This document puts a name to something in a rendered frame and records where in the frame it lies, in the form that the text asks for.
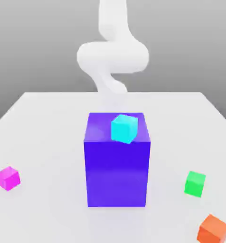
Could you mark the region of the small magenta cube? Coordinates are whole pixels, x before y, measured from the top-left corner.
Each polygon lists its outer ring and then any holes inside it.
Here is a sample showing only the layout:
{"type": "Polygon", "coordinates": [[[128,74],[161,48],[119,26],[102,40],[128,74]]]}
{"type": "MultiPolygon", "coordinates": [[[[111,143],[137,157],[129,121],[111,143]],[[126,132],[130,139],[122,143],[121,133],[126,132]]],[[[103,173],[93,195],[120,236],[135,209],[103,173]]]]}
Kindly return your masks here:
{"type": "Polygon", "coordinates": [[[10,191],[20,184],[19,172],[8,166],[0,171],[0,186],[6,191],[10,191]]]}

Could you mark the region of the small orange cube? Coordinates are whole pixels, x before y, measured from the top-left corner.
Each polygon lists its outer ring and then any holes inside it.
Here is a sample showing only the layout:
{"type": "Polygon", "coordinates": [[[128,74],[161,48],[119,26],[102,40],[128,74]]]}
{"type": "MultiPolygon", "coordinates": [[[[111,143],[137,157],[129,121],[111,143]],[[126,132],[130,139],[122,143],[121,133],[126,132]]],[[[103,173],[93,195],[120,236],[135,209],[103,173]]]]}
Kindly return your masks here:
{"type": "Polygon", "coordinates": [[[200,243],[224,243],[226,223],[209,214],[199,227],[197,240],[200,243]]]}

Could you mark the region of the small cyan cube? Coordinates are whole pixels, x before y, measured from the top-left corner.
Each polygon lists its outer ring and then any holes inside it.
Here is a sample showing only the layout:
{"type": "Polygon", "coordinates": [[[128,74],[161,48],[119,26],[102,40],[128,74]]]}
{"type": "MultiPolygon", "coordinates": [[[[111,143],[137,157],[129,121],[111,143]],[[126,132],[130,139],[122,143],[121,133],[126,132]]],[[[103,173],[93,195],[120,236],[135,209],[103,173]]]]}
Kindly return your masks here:
{"type": "Polygon", "coordinates": [[[111,139],[131,144],[138,132],[138,118],[119,114],[111,121],[111,139]]]}

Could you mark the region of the large purple box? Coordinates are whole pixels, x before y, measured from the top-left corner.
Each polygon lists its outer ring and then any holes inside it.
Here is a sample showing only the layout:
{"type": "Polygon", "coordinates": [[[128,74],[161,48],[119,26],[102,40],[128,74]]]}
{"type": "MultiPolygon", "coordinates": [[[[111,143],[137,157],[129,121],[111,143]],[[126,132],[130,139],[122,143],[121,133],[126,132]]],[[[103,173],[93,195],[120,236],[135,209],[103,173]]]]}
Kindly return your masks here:
{"type": "Polygon", "coordinates": [[[117,113],[91,112],[84,138],[85,176],[89,207],[144,207],[146,205],[151,140],[143,113],[131,144],[111,139],[117,113]]]}

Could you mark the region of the small green cube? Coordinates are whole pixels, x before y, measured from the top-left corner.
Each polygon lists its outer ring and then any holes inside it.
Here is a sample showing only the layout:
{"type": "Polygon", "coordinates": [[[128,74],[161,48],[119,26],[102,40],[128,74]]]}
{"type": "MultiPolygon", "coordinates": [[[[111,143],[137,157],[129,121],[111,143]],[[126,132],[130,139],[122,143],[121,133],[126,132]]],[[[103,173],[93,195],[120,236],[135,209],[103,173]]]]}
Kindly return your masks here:
{"type": "Polygon", "coordinates": [[[205,174],[190,171],[186,179],[184,193],[196,197],[201,197],[205,180],[205,174]]]}

